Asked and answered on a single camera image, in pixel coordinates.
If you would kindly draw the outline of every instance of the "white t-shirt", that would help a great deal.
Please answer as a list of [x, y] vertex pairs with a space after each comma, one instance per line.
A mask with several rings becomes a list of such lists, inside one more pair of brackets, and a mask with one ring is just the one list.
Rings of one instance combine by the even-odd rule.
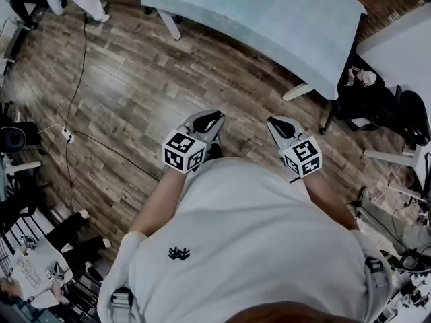
[[146, 323], [222, 323], [279, 301], [363, 322], [378, 312], [367, 310], [358, 240], [383, 258], [364, 238], [265, 168], [219, 159], [189, 178], [172, 221], [136, 247], [128, 286]]
[[[64, 271], [69, 268], [61, 253], [46, 238], [39, 240], [34, 250], [27, 249], [26, 256], [19, 250], [15, 252], [11, 277], [20, 284], [22, 299], [30, 299], [30, 304], [35, 308], [48, 308], [58, 304], [51, 292], [54, 280], [47, 274], [56, 262]], [[71, 277], [72, 272], [67, 271], [60, 286], [70, 281]]]

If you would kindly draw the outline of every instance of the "wooden floor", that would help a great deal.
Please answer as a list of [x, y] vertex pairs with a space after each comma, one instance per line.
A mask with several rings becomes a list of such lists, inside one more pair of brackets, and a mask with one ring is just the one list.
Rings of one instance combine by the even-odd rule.
[[[364, 149], [400, 152], [403, 140], [389, 130], [353, 133], [335, 122], [324, 137], [329, 106], [318, 94], [291, 102], [282, 94], [300, 82], [287, 70], [259, 53], [193, 22], [180, 25], [183, 38], [175, 41], [154, 13], [109, 0], [111, 20], [86, 26], [88, 44], [81, 87], [73, 102], [69, 126], [93, 136], [132, 159], [141, 171], [123, 158], [82, 135], [68, 147], [73, 179], [73, 209], [91, 213], [86, 235], [101, 234], [114, 248], [137, 210], [164, 171], [160, 145], [168, 132], [188, 115], [205, 109], [221, 110], [226, 124], [220, 139], [226, 155], [259, 164], [280, 164], [266, 120], [289, 116], [307, 133], [316, 135], [324, 154], [323, 172], [347, 202], [367, 186], [375, 197], [394, 178], [399, 166], [367, 159]], [[23, 119], [40, 130], [64, 125], [83, 60], [82, 13], [68, 7], [64, 17], [39, 16], [39, 28], [28, 34], [9, 72], [2, 101], [15, 101]], [[41, 182], [51, 182], [47, 202], [63, 216], [69, 214], [69, 177], [65, 162], [66, 142], [60, 127], [42, 134], [42, 157], [36, 151], [21, 152], [26, 160], [42, 162]], [[398, 183], [411, 180], [402, 168]], [[388, 190], [379, 204], [399, 208], [406, 198]], [[415, 217], [409, 207], [401, 215]]]

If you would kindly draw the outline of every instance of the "white cube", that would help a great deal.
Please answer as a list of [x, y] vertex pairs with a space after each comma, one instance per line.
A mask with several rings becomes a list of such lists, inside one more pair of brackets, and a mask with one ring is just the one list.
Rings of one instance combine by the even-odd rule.
[[183, 174], [193, 170], [205, 160], [207, 144], [172, 129], [162, 144], [163, 162]]
[[305, 177], [322, 167], [322, 152], [314, 137], [281, 151], [283, 161], [299, 177]]

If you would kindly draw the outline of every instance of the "sneaker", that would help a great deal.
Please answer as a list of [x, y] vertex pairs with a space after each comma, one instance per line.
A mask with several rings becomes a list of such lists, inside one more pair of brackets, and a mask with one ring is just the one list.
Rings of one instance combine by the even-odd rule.
[[110, 15], [105, 14], [99, 22], [104, 23], [104, 22], [107, 22], [109, 19], [110, 19]]
[[110, 240], [108, 238], [103, 238], [103, 244], [105, 244], [105, 248], [110, 248], [112, 246]]
[[90, 218], [90, 214], [88, 213], [88, 211], [86, 209], [83, 209], [82, 211], [79, 211], [79, 214], [81, 214], [81, 216], [84, 219], [89, 219]]

